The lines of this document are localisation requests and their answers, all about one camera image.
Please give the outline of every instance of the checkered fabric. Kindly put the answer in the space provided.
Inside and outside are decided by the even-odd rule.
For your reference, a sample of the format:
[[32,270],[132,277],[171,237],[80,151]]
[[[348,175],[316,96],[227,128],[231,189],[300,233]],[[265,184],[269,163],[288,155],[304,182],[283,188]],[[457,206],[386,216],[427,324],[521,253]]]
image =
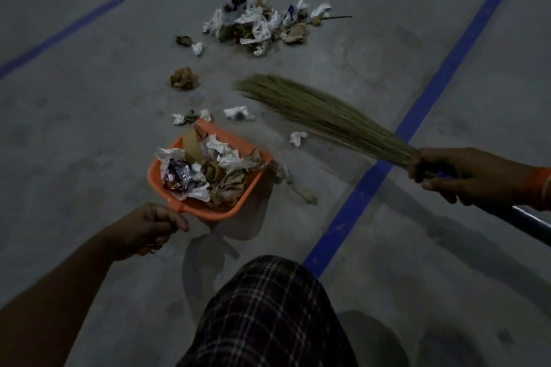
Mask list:
[[177,367],[357,366],[321,283],[288,259],[252,260],[209,302]]

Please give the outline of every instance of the gray floor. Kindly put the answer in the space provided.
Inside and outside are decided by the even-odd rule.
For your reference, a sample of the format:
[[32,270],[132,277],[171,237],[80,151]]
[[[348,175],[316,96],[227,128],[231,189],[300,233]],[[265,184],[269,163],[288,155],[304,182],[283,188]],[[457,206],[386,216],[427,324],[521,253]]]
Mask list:
[[[0,0],[0,62],[106,0]],[[0,302],[86,238],[158,198],[145,173],[155,146],[180,133],[171,113],[209,108],[220,126],[272,152],[314,190],[317,207],[285,186],[261,186],[213,232],[195,218],[158,256],[118,263],[94,302],[68,365],[173,365],[209,298],[246,261],[302,261],[371,163],[307,140],[231,92],[250,72],[275,72],[334,93],[394,128],[484,0],[329,1],[335,14],[305,46],[265,58],[217,45],[200,29],[227,0],[128,0],[0,81]],[[298,0],[272,0],[285,9]],[[551,35],[545,0],[505,0],[436,107],[416,145],[475,145],[548,164]],[[196,58],[174,34],[202,39]],[[191,66],[201,85],[168,87]],[[247,104],[255,122],[229,122]],[[21,173],[27,177],[22,182]],[[396,170],[322,276],[362,364],[374,317],[400,337],[412,365],[547,365],[551,253],[484,213],[449,206]]]

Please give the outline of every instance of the blue floor stripe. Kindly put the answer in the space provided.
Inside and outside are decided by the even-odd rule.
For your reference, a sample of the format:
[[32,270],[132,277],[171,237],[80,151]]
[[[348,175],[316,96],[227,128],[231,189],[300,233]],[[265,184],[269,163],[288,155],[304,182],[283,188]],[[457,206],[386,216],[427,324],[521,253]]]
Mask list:
[[100,16],[105,15],[107,12],[119,6],[124,1],[125,0],[110,0],[108,2],[105,2],[103,5],[80,17],[66,28],[60,30],[57,34],[49,37],[38,45],[35,45],[30,50],[25,51],[18,57],[9,60],[5,64],[2,64],[0,66],[0,80],[8,76],[10,73],[16,71],[19,67],[23,67],[28,62],[34,60],[44,51],[49,50],[53,46],[64,41],[66,38],[77,32],[78,30],[81,30],[85,26],[94,22]]
[[[461,35],[449,55],[432,77],[425,90],[409,110],[395,134],[405,142],[410,142],[421,123],[430,112],[446,86],[450,83],[459,65],[463,62],[472,46],[482,34],[492,15],[502,0],[486,0],[471,24]],[[310,252],[304,266],[319,278],[329,262],[342,245],[352,228],[367,208],[388,176],[392,166],[386,162],[377,162],[360,180],[352,194],[329,224],[327,231]]]

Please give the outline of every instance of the blue broom handle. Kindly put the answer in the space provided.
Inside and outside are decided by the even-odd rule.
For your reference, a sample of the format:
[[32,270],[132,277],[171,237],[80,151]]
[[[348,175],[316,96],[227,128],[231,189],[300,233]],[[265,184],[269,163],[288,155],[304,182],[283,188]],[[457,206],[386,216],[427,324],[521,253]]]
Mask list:
[[[451,178],[445,173],[437,173],[437,177]],[[509,225],[530,235],[530,237],[551,246],[551,224],[540,219],[534,213],[528,212],[518,206],[478,206],[490,215],[497,216]]]

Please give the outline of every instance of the dustpan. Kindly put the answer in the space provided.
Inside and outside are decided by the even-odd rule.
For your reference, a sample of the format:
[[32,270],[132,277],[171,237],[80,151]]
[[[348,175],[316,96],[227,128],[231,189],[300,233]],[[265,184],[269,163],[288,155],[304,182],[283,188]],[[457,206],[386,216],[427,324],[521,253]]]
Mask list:
[[[255,146],[249,144],[247,141],[244,141],[241,138],[230,134],[227,131],[224,131],[223,129],[204,119],[196,120],[196,122],[193,124],[193,127],[198,129],[200,132],[206,132],[208,135],[216,134],[216,139],[218,141],[227,142],[231,149],[237,149],[239,151],[240,157],[245,157],[246,155],[251,154],[252,151],[256,148]],[[168,148],[184,148],[182,137],[179,137]],[[170,191],[162,186],[161,162],[159,160],[155,160],[149,167],[149,170],[147,172],[147,180],[149,184],[151,184],[153,189],[155,189],[155,191],[159,195],[166,199],[168,207],[172,210],[175,210],[179,213],[190,213],[204,220],[226,219],[235,215],[236,212],[241,208],[241,206],[243,206],[243,204],[247,200],[247,197],[249,197],[252,190],[255,188],[256,184],[264,174],[267,164],[272,161],[271,155],[269,155],[265,151],[262,151],[259,148],[257,149],[260,153],[260,157],[264,160],[266,165],[258,171],[251,171],[247,173],[247,182],[245,183],[245,191],[243,193],[243,196],[241,196],[237,204],[230,210],[211,209],[204,202],[192,197],[180,201],[176,197],[172,196]]]

